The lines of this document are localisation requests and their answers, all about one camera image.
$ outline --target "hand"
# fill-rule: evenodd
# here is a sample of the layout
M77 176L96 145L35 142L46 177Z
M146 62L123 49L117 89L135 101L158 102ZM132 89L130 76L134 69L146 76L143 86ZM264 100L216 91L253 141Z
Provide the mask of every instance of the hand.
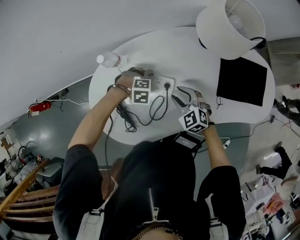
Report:
M123 74L116 82L116 84L123 85L127 88L132 88L134 77L131 75Z

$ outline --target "water bottle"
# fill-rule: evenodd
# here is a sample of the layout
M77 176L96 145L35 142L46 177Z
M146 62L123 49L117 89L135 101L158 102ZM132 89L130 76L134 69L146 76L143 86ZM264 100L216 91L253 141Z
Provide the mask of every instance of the water bottle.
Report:
M97 56L97 63L106 68L121 68L127 64L127 58L114 52L106 52Z

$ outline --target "chain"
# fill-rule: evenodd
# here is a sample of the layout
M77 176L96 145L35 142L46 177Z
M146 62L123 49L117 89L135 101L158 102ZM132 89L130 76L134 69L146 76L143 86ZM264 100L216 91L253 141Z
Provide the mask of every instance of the chain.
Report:
M156 229L166 229L168 231L170 231L173 235L176 235L178 240L182 240L182 237L178 234L178 233L174 233L174 231L171 229L171 228L167 228L167 227L164 227L164 226L157 226L157 227L154 227L154 228L151 228L145 232L143 232L136 240L140 240L142 239L144 236L146 236L148 233L156 230Z

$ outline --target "person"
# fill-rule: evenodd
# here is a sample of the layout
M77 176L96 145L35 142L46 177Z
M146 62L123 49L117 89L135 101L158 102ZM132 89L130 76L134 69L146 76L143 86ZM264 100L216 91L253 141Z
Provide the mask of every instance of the person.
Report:
M260 165L256 166L256 174L266 174L273 175L280 179L282 179L281 186L282 193L280 196L284 200L288 200L289 196L292 192L297 195L300 195L300 174L297 172L296 168L293 166L290 158L288 157L285 149L282 147L282 142L279 142L274 151L279 153L281 157L281 166L278 168L270 168L270 167L260 167Z
M300 99L291 100L285 96L282 96L282 102L280 103L275 99L274 106L282 115L294 121L294 123L300 127ZM294 107L297 108L298 112L293 112L290 110L290 108Z
M62 240L76 239L83 215L100 207L102 177L92 150L115 107L130 92L133 77L117 84L90 110L68 146L53 222ZM212 170L194 201L195 164L189 148L175 141L141 142L124 158L118 188L105 206L101 240L210 239L210 212L205 199L213 193L214 214L239 240L245 211L236 169L230 165L216 128L203 131Z

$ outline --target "white lampshade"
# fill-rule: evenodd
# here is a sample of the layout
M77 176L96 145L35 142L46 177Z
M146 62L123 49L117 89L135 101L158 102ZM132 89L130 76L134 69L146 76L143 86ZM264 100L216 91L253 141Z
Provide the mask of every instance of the white lampshade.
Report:
M236 15L231 21L228 13ZM265 24L258 10L246 0L211 0L197 17L196 28L201 43L220 58L233 60L255 47L265 37Z

